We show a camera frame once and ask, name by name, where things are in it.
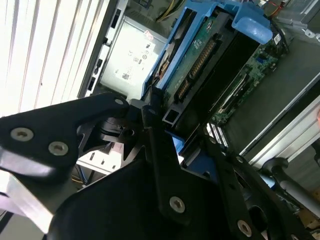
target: motherboard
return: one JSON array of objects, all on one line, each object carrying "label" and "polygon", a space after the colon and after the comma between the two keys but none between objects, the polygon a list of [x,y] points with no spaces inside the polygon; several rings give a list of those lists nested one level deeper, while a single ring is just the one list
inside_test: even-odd
[{"label": "motherboard", "polygon": [[276,35],[267,44],[260,45],[230,86],[219,97],[211,109],[214,113],[212,116],[214,123],[219,126],[224,125],[265,76],[276,69],[280,57],[277,39],[279,39],[279,35]]}]

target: sticker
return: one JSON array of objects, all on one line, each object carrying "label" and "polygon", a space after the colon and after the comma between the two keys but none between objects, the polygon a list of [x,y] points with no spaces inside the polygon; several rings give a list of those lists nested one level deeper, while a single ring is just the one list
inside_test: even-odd
[{"label": "sticker", "polygon": [[149,41],[152,41],[154,39],[154,36],[148,30],[144,32],[144,35]]},{"label": "sticker", "polygon": [[274,37],[273,40],[274,40],[275,45],[278,45],[278,43],[279,43],[280,40],[281,40],[280,33],[278,33],[278,34]]},{"label": "sticker", "polygon": [[154,43],[145,39],[138,44],[127,46],[126,57],[121,59],[121,64],[114,71],[115,75],[129,84],[135,85],[140,78],[143,78],[142,75],[149,69],[149,65],[153,63],[152,61],[156,57],[153,56],[155,46]]}]

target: warning label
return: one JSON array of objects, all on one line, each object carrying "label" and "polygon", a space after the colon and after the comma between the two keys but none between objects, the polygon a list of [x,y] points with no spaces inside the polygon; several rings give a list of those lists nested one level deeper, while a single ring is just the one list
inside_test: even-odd
[{"label": "warning label", "polygon": [[121,56],[121,64],[115,70],[115,75],[134,85],[136,78],[143,75],[145,68],[150,65],[150,60],[154,59],[155,46],[154,43],[145,39],[139,44],[135,42],[134,45],[129,46],[127,54]]}]

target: circuit board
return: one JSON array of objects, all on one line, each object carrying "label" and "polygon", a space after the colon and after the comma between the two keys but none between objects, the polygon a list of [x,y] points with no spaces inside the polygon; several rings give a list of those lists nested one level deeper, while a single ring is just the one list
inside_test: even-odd
[{"label": "circuit board", "polygon": [[260,45],[249,58],[215,105],[212,116],[214,123],[224,125],[264,77],[276,69],[279,60],[277,44],[271,40]]},{"label": "circuit board", "polygon": [[[184,90],[188,87],[186,79],[188,78],[190,80],[190,77],[192,78],[191,74],[195,75],[197,73],[197,67],[208,57],[206,48],[212,49],[214,47],[214,43],[211,41],[213,41],[212,37],[215,33],[215,28],[213,27],[216,22],[215,20],[216,18],[211,16],[202,24],[179,66],[175,70],[164,92],[164,105],[166,107],[173,103],[177,91],[181,91],[178,93],[179,96],[184,93]],[[201,58],[203,61],[195,62],[195,60]]]}]

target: silver screw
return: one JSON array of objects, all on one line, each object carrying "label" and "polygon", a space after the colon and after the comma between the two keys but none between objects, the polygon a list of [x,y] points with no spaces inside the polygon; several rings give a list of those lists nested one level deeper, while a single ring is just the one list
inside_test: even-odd
[{"label": "silver screw", "polygon": [[291,238],[292,238],[292,240],[299,240],[299,238],[297,238],[296,235],[294,235],[294,234],[291,234]]},{"label": "silver screw", "polygon": [[169,203],[170,207],[179,214],[182,214],[186,210],[185,203],[177,196],[172,196]]},{"label": "silver screw", "polygon": [[244,234],[246,235],[248,238],[250,238],[252,236],[252,231],[251,231],[251,228],[250,226],[248,225],[248,223],[246,223],[245,221],[243,220],[239,220],[238,223],[238,228],[239,230]]},{"label": "silver screw", "polygon": [[238,160],[239,163],[242,163],[242,164],[244,163],[244,160],[241,157],[237,156],[236,159]]},{"label": "silver screw", "polygon": [[117,104],[120,104],[120,105],[124,104],[124,102],[123,102],[122,100],[118,99],[118,98],[116,98],[114,101],[115,101]]},{"label": "silver screw", "polygon": [[64,156],[69,150],[68,145],[62,141],[53,141],[49,144],[48,149],[55,156]]},{"label": "silver screw", "polygon": [[149,109],[149,112],[152,113],[152,114],[156,114],[156,111],[153,110],[153,109]]},{"label": "silver screw", "polygon": [[34,137],[34,132],[29,128],[17,127],[10,132],[11,138],[20,142],[30,141]]}]

